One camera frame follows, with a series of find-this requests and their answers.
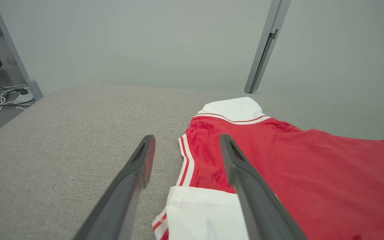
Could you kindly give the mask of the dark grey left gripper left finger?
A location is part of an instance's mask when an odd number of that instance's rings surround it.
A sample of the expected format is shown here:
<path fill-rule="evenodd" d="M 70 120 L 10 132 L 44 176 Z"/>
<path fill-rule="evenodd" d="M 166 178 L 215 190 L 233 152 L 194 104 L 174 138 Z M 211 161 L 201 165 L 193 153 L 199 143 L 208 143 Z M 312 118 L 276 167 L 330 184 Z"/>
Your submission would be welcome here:
<path fill-rule="evenodd" d="M 141 192 L 147 187 L 155 154 L 154 135 L 145 136 L 96 204 L 75 240 L 129 240 Z"/>

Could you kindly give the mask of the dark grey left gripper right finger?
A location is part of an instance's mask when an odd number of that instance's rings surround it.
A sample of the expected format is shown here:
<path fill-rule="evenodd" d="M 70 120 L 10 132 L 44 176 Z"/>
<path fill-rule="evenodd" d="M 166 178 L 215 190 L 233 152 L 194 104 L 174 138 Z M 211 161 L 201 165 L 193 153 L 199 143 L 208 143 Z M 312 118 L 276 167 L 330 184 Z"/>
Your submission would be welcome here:
<path fill-rule="evenodd" d="M 229 184 L 236 190 L 249 239 L 306 240 L 307 237 L 269 184 L 230 135 L 220 135 Z"/>

